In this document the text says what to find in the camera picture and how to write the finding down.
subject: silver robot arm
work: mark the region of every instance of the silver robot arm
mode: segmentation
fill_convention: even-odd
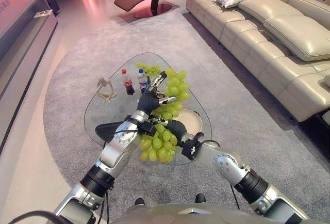
[[[243,197],[258,215],[280,223],[300,223],[309,219],[304,211],[290,201],[274,185],[243,164],[241,156],[234,150],[225,149],[212,140],[203,141],[203,133],[195,136],[186,133],[183,124],[155,118],[153,122],[167,126],[178,137],[183,148],[182,154],[190,160],[210,166],[226,179]]]
[[[55,215],[74,224],[95,222],[92,210],[98,209],[107,190],[113,188],[115,178],[141,143],[140,133],[155,134],[156,129],[147,122],[151,111],[177,100],[177,97],[156,97],[157,87],[166,77],[161,72],[148,86],[139,100],[137,110],[117,128],[112,141],[103,149],[94,166],[55,209]]]

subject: sofa seat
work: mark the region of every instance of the sofa seat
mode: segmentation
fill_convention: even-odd
[[[303,122],[330,109],[330,87],[324,83],[326,74],[330,73],[330,59],[303,61],[297,58],[289,50],[286,41],[280,41],[274,31],[271,33],[267,30],[265,22],[277,17],[308,19],[305,17],[307,15],[312,18],[315,15],[312,5],[317,3],[309,0],[261,2],[265,4],[267,1],[275,1],[286,10],[271,5],[272,10],[258,10],[258,5],[249,7],[249,3],[258,0],[245,1],[245,5],[229,9],[222,8],[212,0],[187,0],[186,7],[298,122]],[[308,2],[308,8],[295,9],[299,1]],[[249,14],[240,7],[254,8],[258,14],[251,11]],[[324,23],[324,19],[327,19],[330,7],[320,4],[314,10],[321,16],[317,22],[327,28],[328,21]]]

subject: black cable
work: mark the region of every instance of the black cable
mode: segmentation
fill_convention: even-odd
[[[110,223],[110,217],[109,217],[109,198],[108,198],[108,191],[106,192],[106,200],[107,200],[107,224]]]
[[[98,219],[97,224],[100,224],[100,223],[101,223],[102,216],[103,216],[103,209],[104,209],[104,200],[103,200],[103,202],[102,202],[101,213],[100,213],[100,217],[99,217],[99,219]]]
[[[114,132],[114,134],[118,134],[118,133],[124,133],[124,132],[137,132],[138,130],[120,130],[117,132]]]
[[[237,208],[239,209],[238,201],[237,201],[237,198],[236,198],[236,195],[235,195],[235,192],[234,192],[233,186],[230,185],[230,187],[231,187],[231,189],[232,189],[232,192],[233,192],[233,195],[234,195],[234,198],[235,198],[235,201],[236,201]]]
[[[217,141],[215,141],[215,140],[203,140],[203,141],[200,143],[200,146],[201,146],[203,143],[206,143],[206,142],[208,142],[208,141],[214,142],[214,143],[216,143],[219,147],[221,147],[220,144],[219,144]]]
[[[41,216],[46,218],[47,220],[50,220],[51,222],[55,223],[55,224],[65,224],[65,222],[57,215],[55,215],[52,212],[48,212],[48,211],[31,211],[28,213],[25,213],[23,215],[20,215],[19,217],[16,217],[15,219],[13,219],[10,223],[8,224],[14,224],[17,223],[25,218],[28,217],[32,217],[32,216]]]

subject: glass tabletop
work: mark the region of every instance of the glass tabletop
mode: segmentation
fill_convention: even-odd
[[[170,67],[160,56],[154,53],[143,53],[137,55],[122,65],[109,79],[111,80],[114,92],[118,95],[111,99],[110,103],[105,103],[104,99],[98,95],[94,95],[92,100],[87,106],[84,117],[84,124],[87,134],[100,146],[103,146],[104,140],[101,139],[95,132],[95,128],[100,124],[112,123],[112,122],[122,122],[127,115],[133,113],[136,108],[138,101],[141,97],[140,85],[138,81],[138,68],[136,67],[137,62],[142,62],[148,66],[157,65],[160,66],[162,71]],[[135,93],[133,95],[128,95],[126,93],[126,88],[123,85],[121,70],[126,69],[128,75],[132,79],[133,88]],[[166,87],[166,79],[160,85],[160,91],[164,90]],[[110,87],[104,87],[100,92],[110,92]],[[191,97],[189,100],[182,102],[184,109],[192,110],[200,116],[202,120],[202,132],[204,133],[205,139],[212,139],[211,124],[205,113],[203,107],[200,105],[193,93],[188,90]],[[133,158],[139,160],[141,151],[137,151],[133,154]],[[170,165],[186,164],[190,162],[187,158],[181,155],[179,150],[176,153],[174,161],[172,163],[167,163]]]

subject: gray area rug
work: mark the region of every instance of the gray area rug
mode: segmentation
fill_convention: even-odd
[[[184,7],[149,19],[124,20],[129,17],[116,18],[81,39],[59,64],[47,90],[47,142],[71,186],[102,150],[84,128],[97,77],[111,76],[130,58],[152,52],[188,72],[187,82],[208,113],[213,139],[238,151],[311,218],[330,222],[328,163],[281,105]],[[197,193],[220,206],[236,207],[229,184],[211,168],[198,162],[137,167],[132,159],[110,192],[110,219],[138,197],[153,205],[192,202]],[[243,211],[251,211],[240,195],[238,201]]]

